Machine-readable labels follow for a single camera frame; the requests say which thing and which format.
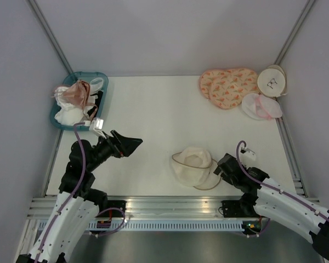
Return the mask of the round mesh laundry bag glasses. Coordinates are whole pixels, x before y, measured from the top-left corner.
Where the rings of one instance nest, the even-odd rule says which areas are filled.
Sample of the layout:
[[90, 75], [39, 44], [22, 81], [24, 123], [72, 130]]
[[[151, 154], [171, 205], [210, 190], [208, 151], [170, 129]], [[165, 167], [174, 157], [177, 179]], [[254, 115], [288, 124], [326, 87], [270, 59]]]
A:
[[172, 154], [171, 166], [175, 179], [183, 186], [210, 191], [220, 184], [220, 177], [214, 173], [217, 161], [204, 148], [187, 147]]

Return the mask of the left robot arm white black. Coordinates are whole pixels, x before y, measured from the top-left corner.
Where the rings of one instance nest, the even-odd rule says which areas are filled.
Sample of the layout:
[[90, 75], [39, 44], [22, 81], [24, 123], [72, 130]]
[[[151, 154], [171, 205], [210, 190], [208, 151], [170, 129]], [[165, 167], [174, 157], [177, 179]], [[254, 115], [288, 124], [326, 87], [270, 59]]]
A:
[[101, 132], [96, 145], [78, 138], [71, 146], [53, 211], [41, 235], [17, 262], [69, 262], [90, 221], [110, 210], [107, 193], [92, 188], [93, 171], [110, 157], [129, 157], [142, 139]]

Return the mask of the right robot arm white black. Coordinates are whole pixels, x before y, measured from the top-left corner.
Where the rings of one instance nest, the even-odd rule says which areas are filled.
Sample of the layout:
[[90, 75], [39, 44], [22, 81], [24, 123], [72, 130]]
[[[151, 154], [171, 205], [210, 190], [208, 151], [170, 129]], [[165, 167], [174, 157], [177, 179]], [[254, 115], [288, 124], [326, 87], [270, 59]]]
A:
[[307, 240], [329, 261], [329, 209], [284, 191], [267, 173], [245, 168], [230, 154], [218, 161], [214, 171], [225, 182], [243, 192], [240, 212], [272, 219]]

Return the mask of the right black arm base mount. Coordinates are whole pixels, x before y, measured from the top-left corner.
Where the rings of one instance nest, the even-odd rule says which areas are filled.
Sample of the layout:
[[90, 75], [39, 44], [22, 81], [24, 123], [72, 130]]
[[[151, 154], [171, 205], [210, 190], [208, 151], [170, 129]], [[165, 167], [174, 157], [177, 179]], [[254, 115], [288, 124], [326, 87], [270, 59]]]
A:
[[224, 218], [253, 218], [255, 215], [243, 211], [238, 200], [223, 200], [219, 208]]

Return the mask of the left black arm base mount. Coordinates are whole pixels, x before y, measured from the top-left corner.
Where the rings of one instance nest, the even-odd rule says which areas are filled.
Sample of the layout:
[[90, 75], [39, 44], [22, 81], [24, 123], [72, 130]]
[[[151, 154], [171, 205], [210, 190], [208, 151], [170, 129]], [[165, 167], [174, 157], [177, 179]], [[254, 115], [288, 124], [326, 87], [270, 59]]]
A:
[[97, 218], [105, 218], [107, 220], [123, 218], [126, 212], [126, 204], [125, 200], [109, 200], [106, 208], [97, 215]]

